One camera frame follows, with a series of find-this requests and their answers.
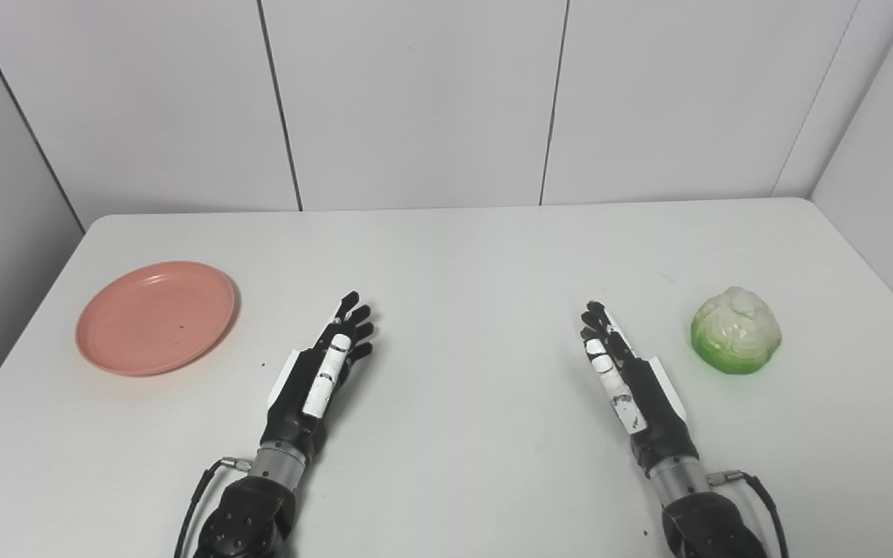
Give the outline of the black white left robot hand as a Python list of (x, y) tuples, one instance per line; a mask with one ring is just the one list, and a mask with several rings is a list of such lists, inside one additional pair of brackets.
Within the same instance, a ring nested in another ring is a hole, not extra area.
[(351, 291), (308, 349), (284, 366), (284, 383), (268, 409), (260, 443), (291, 447), (313, 460), (326, 444), (327, 412), (350, 378), (352, 367), (372, 353), (372, 308)]

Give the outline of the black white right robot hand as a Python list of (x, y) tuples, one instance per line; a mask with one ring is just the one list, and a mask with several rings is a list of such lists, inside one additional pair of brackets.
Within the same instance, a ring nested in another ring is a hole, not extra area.
[(659, 358), (638, 356), (600, 301), (589, 301), (581, 320), (585, 354), (643, 474), (650, 479), (663, 462), (698, 460), (683, 405)]

